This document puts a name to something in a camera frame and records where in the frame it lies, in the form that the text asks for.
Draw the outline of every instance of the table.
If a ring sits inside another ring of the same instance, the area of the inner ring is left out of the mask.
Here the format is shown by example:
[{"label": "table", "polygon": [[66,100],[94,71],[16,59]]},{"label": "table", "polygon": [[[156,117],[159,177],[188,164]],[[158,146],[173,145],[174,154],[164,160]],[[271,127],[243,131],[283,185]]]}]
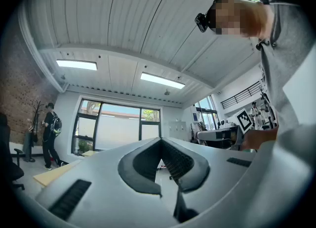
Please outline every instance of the table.
[{"label": "table", "polygon": [[39,174],[39,175],[34,175],[33,178],[35,181],[43,185],[44,187],[48,186],[52,181],[72,169],[74,166],[79,164],[81,162],[81,159],[78,159],[74,162],[71,162],[67,165],[64,165],[62,167],[53,169],[51,171],[47,171],[45,173]]},{"label": "table", "polygon": [[97,151],[87,151],[82,154],[82,156],[89,157],[97,153]]}]

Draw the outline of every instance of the white ceiling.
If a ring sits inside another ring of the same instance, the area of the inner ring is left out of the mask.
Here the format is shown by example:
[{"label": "white ceiling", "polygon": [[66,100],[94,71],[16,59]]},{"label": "white ceiling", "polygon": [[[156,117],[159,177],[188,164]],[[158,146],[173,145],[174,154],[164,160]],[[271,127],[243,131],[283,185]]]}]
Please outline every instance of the white ceiling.
[{"label": "white ceiling", "polygon": [[[26,0],[26,13],[35,46],[58,82],[65,75],[70,86],[183,104],[259,60],[248,38],[198,30],[194,18],[212,2]],[[61,68],[56,59],[97,62],[98,71]],[[142,72],[186,86],[179,90],[147,82],[140,79]]]}]

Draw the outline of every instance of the black pants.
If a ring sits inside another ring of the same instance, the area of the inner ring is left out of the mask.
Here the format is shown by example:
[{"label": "black pants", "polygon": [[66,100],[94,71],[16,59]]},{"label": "black pants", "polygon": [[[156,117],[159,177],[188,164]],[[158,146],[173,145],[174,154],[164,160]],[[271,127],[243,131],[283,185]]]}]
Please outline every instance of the black pants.
[{"label": "black pants", "polygon": [[50,137],[46,142],[44,142],[43,140],[43,155],[44,155],[44,160],[46,163],[46,167],[50,167],[51,166],[51,161],[50,161],[50,155],[53,157],[53,159],[55,160],[56,164],[58,166],[60,166],[60,159],[59,156],[56,152],[56,150],[54,149],[54,142],[55,142],[55,138]]}]

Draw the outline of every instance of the window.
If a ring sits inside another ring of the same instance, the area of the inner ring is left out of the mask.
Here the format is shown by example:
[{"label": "window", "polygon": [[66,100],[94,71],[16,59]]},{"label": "window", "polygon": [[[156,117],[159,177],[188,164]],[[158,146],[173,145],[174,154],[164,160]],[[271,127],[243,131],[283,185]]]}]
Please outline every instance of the window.
[{"label": "window", "polygon": [[139,140],[139,108],[103,104],[95,148],[107,150]]},{"label": "window", "polygon": [[209,97],[207,97],[207,99],[208,99],[209,105],[211,107],[211,110],[215,110],[215,106],[214,106],[212,97],[209,96]]},{"label": "window", "polygon": [[216,130],[218,121],[217,112],[211,96],[205,97],[203,100],[195,104],[197,111],[202,112],[202,119],[207,130]]},{"label": "window", "polygon": [[209,106],[207,98],[204,98],[203,100],[201,100],[199,102],[199,104],[201,105],[201,108],[203,108],[203,109],[211,109]]},{"label": "window", "polygon": [[74,126],[72,153],[80,155],[93,150],[95,126],[100,113],[100,102],[82,100]]},{"label": "window", "polygon": [[72,153],[107,150],[161,137],[160,110],[82,100],[73,132]]},{"label": "window", "polygon": [[99,102],[94,101],[88,101],[88,100],[82,100],[79,113],[82,114],[89,114],[89,115],[98,115],[100,110],[100,104]]},{"label": "window", "polygon": [[217,128],[215,127],[214,123],[214,118],[212,116],[212,113],[202,113],[203,115],[203,121],[205,124],[205,127],[207,130],[216,130]]}]

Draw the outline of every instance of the black camera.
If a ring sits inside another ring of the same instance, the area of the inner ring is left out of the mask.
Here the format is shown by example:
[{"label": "black camera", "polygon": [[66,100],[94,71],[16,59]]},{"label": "black camera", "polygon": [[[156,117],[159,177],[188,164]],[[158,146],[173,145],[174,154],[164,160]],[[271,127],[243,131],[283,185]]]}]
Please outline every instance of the black camera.
[{"label": "black camera", "polygon": [[205,33],[205,31],[208,27],[205,15],[202,13],[199,13],[194,21],[197,24],[199,30],[201,32]]}]

